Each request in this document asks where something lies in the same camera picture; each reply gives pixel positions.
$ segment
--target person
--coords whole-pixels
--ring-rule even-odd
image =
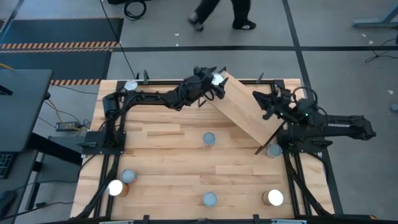
[[[238,30],[253,30],[256,24],[248,19],[250,11],[250,0],[231,0],[235,20],[232,23],[232,28]],[[207,20],[210,14],[214,11],[220,0],[202,0],[195,12],[189,16],[188,21],[196,31],[203,31],[203,23]]]

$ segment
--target wooden board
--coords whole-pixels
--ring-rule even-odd
[[[272,116],[267,121],[264,120],[262,116],[265,111],[261,110],[254,99],[253,90],[244,86],[227,72],[224,72],[223,76],[228,78],[225,85],[225,97],[222,100],[216,97],[209,103],[248,133],[261,146],[264,145],[283,121],[277,119],[276,116]]]
[[[300,86],[300,80],[285,80],[288,88]],[[92,129],[104,120],[102,97],[114,92],[116,81],[102,81]],[[167,91],[174,86],[142,86],[144,91]],[[251,85],[251,90],[269,92],[267,85]],[[211,104],[197,104],[180,112],[161,106],[135,106],[127,115],[127,142],[121,157],[119,174],[124,169],[138,173],[129,194],[114,199],[112,219],[141,220],[197,218],[292,218],[283,157],[254,155],[259,143]],[[216,136],[216,144],[206,148],[205,133]],[[71,216],[79,214],[96,189],[103,156],[96,156],[81,171]],[[304,174],[310,190],[326,208],[331,207],[322,164],[312,157],[302,157]],[[279,189],[284,197],[280,207],[262,204],[265,190]],[[202,204],[202,196],[214,192],[216,207]],[[104,215],[107,194],[103,197]]]

